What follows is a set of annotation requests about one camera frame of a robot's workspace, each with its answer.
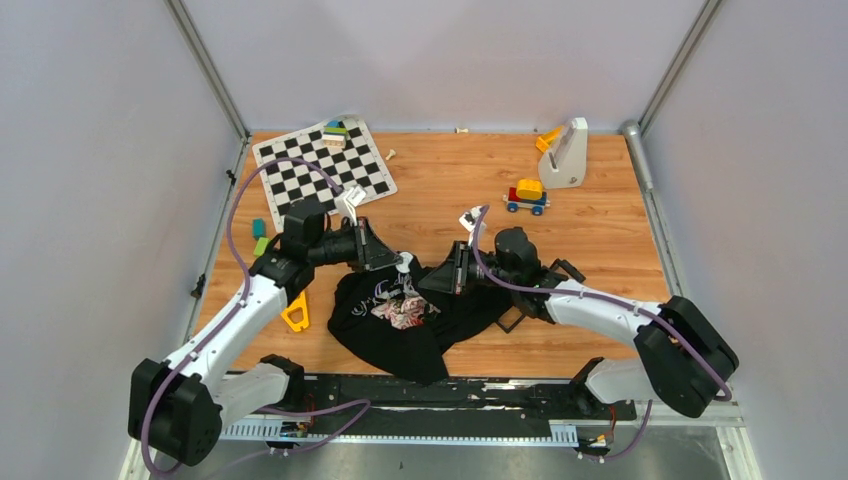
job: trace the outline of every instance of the chessboard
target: chessboard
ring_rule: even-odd
[[[324,146],[321,136],[326,122],[322,122],[254,145],[256,164],[262,166],[282,157],[302,158],[324,170],[342,188],[361,185],[366,193],[363,204],[396,193],[397,185],[365,122],[355,116],[338,120],[348,133],[343,149]],[[292,204],[306,198],[321,202],[331,215],[337,213],[327,181],[303,165],[281,162],[269,166],[260,175],[277,232],[283,231],[283,217]]]

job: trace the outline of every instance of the yellow toy block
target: yellow toy block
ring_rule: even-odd
[[[295,322],[292,320],[291,314],[298,310],[300,310],[303,319],[299,322]],[[300,292],[300,295],[298,295],[297,298],[289,304],[288,308],[283,310],[283,313],[281,313],[280,316],[283,317],[283,320],[285,320],[286,323],[289,324],[289,327],[291,327],[291,329],[295,332],[302,332],[306,330],[306,328],[309,327],[309,307],[306,303],[306,290]]]
[[[542,182],[531,178],[522,178],[515,186],[515,196],[522,200],[538,200],[543,191]]]
[[[561,130],[562,125],[558,126],[557,128],[551,130],[550,132],[544,135],[539,135],[539,138],[536,139],[536,148],[538,148],[539,151],[542,153],[547,152],[548,149],[551,148],[551,142],[556,139],[557,135],[559,135],[559,132]]]

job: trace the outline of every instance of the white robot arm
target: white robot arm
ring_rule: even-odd
[[[480,228],[482,222],[475,223],[472,237],[479,238]],[[426,297],[427,290],[461,295],[475,284],[499,286],[527,316],[583,327],[634,348],[639,359],[592,359],[572,379],[585,387],[589,404],[660,399],[694,418],[719,389],[727,395],[725,381],[739,360],[690,300],[673,296],[662,304],[640,302],[586,287],[584,280],[564,260],[543,267],[535,245],[513,227],[495,236],[494,252],[454,242],[447,259],[419,287]]]
[[[403,263],[404,257],[380,241],[367,218],[355,216],[357,195],[353,189],[336,198],[344,216],[339,230],[325,224],[326,211],[317,201],[293,205],[283,233],[250,267],[247,295],[242,284],[185,345],[162,362],[146,359],[136,367],[130,391],[130,436],[141,439],[146,428],[144,435],[152,447],[193,466],[235,421],[266,405],[302,399],[303,367],[277,355],[263,358],[232,379],[224,380],[224,374],[265,325],[309,285],[316,267],[347,263],[354,270],[378,270]],[[156,406],[145,427],[151,403]]]

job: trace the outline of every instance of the green block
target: green block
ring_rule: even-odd
[[[268,248],[268,242],[270,242],[268,237],[259,237],[259,240],[256,241],[256,248],[253,249],[253,256],[261,257],[265,253],[265,249]]]

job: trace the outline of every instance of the white wall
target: white wall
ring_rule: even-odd
[[[252,129],[547,129],[642,114],[702,0],[187,0]]]
[[[647,138],[764,478],[844,478],[848,3],[725,2]]]
[[[117,477],[238,144],[164,2],[0,6],[0,478]]]

